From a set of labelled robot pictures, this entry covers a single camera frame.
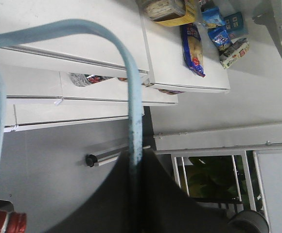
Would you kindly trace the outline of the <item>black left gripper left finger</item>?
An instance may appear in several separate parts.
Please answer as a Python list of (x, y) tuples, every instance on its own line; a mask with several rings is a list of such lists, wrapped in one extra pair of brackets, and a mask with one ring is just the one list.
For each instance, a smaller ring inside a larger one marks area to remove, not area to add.
[(130, 233), (129, 154), (123, 152), (90, 198), (48, 233)]

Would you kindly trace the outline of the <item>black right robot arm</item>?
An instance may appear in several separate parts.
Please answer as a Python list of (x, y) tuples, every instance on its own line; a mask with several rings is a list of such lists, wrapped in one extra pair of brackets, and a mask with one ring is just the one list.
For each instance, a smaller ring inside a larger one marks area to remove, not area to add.
[(269, 233), (270, 228), (266, 219), (256, 211), (244, 210), (229, 220), (229, 225), (246, 233)]

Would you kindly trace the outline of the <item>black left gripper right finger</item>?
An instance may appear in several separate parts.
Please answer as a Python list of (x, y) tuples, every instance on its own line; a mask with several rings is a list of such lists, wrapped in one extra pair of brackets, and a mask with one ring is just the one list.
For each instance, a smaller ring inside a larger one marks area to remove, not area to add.
[(241, 233), (226, 217), (188, 197), (151, 149), (141, 165), (142, 228), (146, 233)]

